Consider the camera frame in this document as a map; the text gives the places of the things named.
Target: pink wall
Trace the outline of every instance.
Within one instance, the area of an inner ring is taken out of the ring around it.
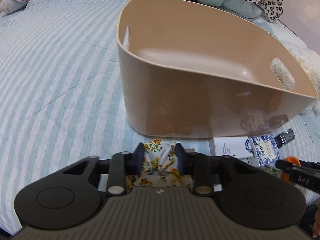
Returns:
[[[280,21],[320,55],[320,0],[284,0]]]

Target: small box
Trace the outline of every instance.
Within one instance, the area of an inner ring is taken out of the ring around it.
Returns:
[[[219,137],[210,140],[211,155],[243,159],[252,157],[250,141],[247,136],[242,137]]]
[[[272,134],[251,137],[250,143],[253,153],[253,157],[248,159],[250,165],[261,167],[280,160],[277,144]]]

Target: beige plastic basket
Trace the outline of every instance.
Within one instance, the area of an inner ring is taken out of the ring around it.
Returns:
[[[119,17],[117,43],[127,117],[145,135],[261,134],[318,98],[306,73],[277,39],[209,6],[131,0]],[[291,91],[271,69],[275,58],[295,80]]]

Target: finger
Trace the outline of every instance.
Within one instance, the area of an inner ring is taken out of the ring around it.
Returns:
[[[320,235],[320,225],[315,222],[312,229],[312,238],[316,238]]]

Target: striped bed sheet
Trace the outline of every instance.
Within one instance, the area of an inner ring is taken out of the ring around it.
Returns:
[[[128,1],[31,0],[0,18],[0,227],[7,232],[21,227],[13,201],[27,184],[88,155],[107,159],[150,140],[125,117],[115,31]],[[302,117],[286,126],[297,139],[283,154],[315,160]],[[168,140],[210,154],[206,139]]]

